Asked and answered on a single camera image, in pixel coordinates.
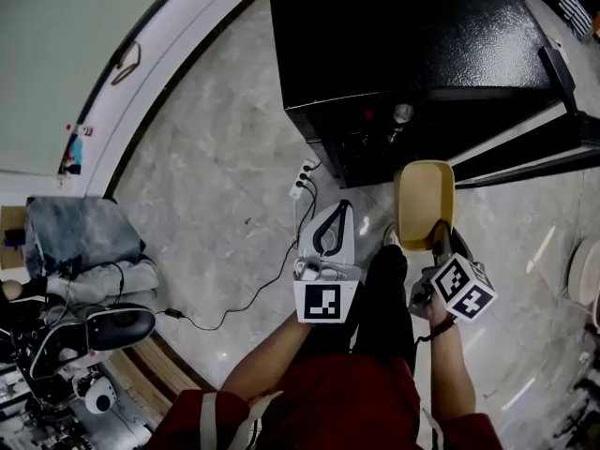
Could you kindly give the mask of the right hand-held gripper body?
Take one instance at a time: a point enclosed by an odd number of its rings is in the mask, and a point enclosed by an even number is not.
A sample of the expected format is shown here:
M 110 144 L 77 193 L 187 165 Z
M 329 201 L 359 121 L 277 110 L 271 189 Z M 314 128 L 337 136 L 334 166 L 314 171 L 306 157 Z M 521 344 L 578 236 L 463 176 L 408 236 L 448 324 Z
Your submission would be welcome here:
M 412 285 L 408 310 L 425 318 L 425 306 L 436 293 L 449 313 L 471 323 L 489 309 L 498 294 L 485 273 L 485 266 L 474 260 L 459 232 L 450 231 L 451 259 L 446 264 L 435 264 L 433 260 L 431 266 L 422 269 L 421 277 Z

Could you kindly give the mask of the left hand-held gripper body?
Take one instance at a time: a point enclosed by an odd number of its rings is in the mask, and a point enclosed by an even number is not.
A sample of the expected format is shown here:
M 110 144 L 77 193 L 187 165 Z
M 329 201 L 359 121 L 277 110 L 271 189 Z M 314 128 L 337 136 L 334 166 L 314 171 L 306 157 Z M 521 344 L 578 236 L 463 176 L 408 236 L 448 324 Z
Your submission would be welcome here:
M 322 210 L 300 232 L 293 264 L 293 293 L 300 323 L 344 323 L 361 279 L 362 270 L 355 264 L 353 207 L 351 257 L 324 257 L 312 244 L 316 229 L 337 205 Z M 336 227 L 328 230 L 322 238 L 324 249 L 333 247 L 336 231 Z

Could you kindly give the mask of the person's right hand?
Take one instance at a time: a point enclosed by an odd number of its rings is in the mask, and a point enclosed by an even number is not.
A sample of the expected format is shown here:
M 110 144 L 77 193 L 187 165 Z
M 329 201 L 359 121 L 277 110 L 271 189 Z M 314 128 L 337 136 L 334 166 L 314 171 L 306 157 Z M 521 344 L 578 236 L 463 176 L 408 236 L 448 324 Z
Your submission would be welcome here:
M 443 300 L 436 293 L 431 295 L 429 302 L 425 306 L 425 311 L 431 332 L 445 322 L 453 321 L 456 318 L 447 311 L 443 304 Z

